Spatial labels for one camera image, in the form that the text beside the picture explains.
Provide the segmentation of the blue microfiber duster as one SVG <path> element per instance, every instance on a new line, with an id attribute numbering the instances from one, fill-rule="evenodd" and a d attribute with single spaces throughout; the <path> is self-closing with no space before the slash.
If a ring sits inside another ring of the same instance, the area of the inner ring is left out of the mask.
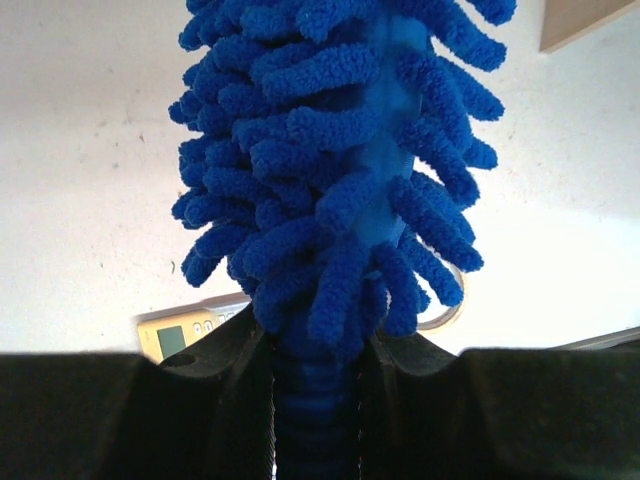
<path id="1" fill-rule="evenodd" d="M 497 164 L 473 121 L 501 101 L 477 81 L 506 46 L 513 1 L 190 1 L 182 49 L 202 59 L 169 109 L 173 217 L 199 237 L 198 287 L 225 263 L 274 341 L 280 479 L 354 479 L 356 361 L 378 330 L 416 331 L 457 272 L 483 266 L 464 212 Z"/>

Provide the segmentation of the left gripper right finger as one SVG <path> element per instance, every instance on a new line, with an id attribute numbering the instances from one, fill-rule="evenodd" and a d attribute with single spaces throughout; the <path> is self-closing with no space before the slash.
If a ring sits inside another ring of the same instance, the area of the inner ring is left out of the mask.
<path id="1" fill-rule="evenodd" d="M 365 479 L 639 475 L 639 346 L 452 355 L 378 334 L 360 385 Z"/>

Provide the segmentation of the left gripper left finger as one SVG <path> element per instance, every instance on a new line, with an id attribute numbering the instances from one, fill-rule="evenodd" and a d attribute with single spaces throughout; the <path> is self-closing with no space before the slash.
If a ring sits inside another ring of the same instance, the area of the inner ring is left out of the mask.
<path id="1" fill-rule="evenodd" d="M 161 363 L 1 359 L 5 479 L 268 479 L 271 344 L 251 307 Z"/>

